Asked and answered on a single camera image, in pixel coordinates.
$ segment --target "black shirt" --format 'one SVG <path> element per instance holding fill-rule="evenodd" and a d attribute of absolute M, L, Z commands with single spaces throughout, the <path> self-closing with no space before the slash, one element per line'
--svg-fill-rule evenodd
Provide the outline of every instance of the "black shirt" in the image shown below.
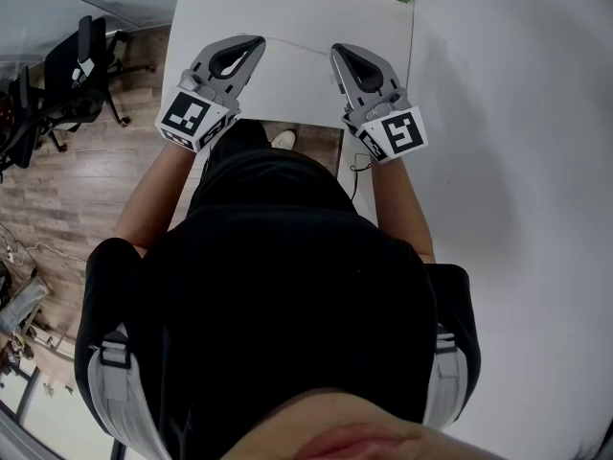
<path fill-rule="evenodd" d="M 76 373 L 96 418 L 89 345 L 121 322 L 173 458 L 216 460 L 314 388 L 420 422 L 437 322 L 466 354 L 467 397 L 480 368 L 466 273 L 423 264 L 357 215 L 319 164 L 286 151 L 207 173 L 187 218 L 143 259 L 119 239 L 94 250 Z"/>

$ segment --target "gray strap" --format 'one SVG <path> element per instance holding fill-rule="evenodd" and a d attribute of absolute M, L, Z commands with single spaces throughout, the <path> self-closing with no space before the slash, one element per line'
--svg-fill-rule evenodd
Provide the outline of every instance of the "gray strap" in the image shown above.
<path fill-rule="evenodd" d="M 116 362 L 118 365 L 126 363 L 128 357 L 126 346 L 123 349 L 115 348 L 117 343 L 102 342 L 102 359 L 106 363 L 102 366 L 104 376 L 105 398 L 113 401 L 127 401 L 127 368 L 114 367 L 109 362 Z"/>
<path fill-rule="evenodd" d="M 423 423 L 438 429 L 453 423 L 462 411 L 467 383 L 465 354 L 455 335 L 439 324 Z"/>

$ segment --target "window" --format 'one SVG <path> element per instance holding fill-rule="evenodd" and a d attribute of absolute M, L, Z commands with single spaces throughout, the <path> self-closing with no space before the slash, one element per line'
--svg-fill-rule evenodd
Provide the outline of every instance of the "window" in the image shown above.
<path fill-rule="evenodd" d="M 9 366 L 4 366 L 2 368 L 2 375 L 0 375 L 0 383 L 2 383 L 0 385 L 0 402 L 10 412 L 16 414 L 28 385 L 27 379 Z"/>
<path fill-rule="evenodd" d="M 109 460 L 113 438 L 94 420 L 79 390 L 40 374 L 21 426 L 45 447 L 66 460 Z"/>

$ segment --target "chair leg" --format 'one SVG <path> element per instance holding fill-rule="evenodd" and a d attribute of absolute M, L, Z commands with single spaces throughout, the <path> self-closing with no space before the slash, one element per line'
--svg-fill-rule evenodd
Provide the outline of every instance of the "chair leg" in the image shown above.
<path fill-rule="evenodd" d="M 4 171 L 14 164 L 14 160 L 7 160 L 7 157 L 0 158 L 0 184 L 4 182 Z"/>
<path fill-rule="evenodd" d="M 59 151 L 60 153 L 64 153 L 66 151 L 66 146 L 59 144 L 56 134 L 53 131 L 49 131 L 47 134 L 49 135 L 49 138 L 51 138 L 51 141 L 54 142 L 57 151 Z"/>
<path fill-rule="evenodd" d="M 129 68 L 120 67 L 114 72 L 109 72 L 108 77 L 111 79 L 113 77 L 119 77 L 121 75 L 127 75 L 128 73 L 140 72 L 145 70 L 149 73 L 155 72 L 155 65 L 139 65 L 139 66 L 130 66 Z"/>
<path fill-rule="evenodd" d="M 108 45 L 108 48 L 106 48 L 107 55 L 109 57 L 112 57 L 113 54 L 115 53 L 115 46 L 117 46 L 117 41 L 125 42 L 126 38 L 127 38 L 126 33 L 123 33 L 122 31 L 116 32 L 115 35 L 113 35 L 113 38 L 111 39 L 111 43 Z"/>
<path fill-rule="evenodd" d="M 130 122 L 130 118 L 121 118 L 119 117 L 119 114 L 117 114 L 117 109 L 115 108 L 115 104 L 113 103 L 113 98 L 111 97 L 111 93 L 107 90 L 105 93 L 105 98 L 106 98 L 106 103 L 108 104 L 108 106 L 111 108 L 111 112 L 113 113 L 113 117 L 115 118 L 115 121 L 117 122 L 117 124 L 120 127 L 126 127 L 129 122 Z"/>

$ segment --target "white wall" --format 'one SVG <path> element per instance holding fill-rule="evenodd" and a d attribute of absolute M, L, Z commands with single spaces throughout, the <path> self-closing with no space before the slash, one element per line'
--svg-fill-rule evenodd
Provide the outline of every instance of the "white wall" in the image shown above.
<path fill-rule="evenodd" d="M 569 458 L 613 417 L 613 0 L 417 0 L 406 157 L 471 277 L 482 375 L 460 438 Z"/>

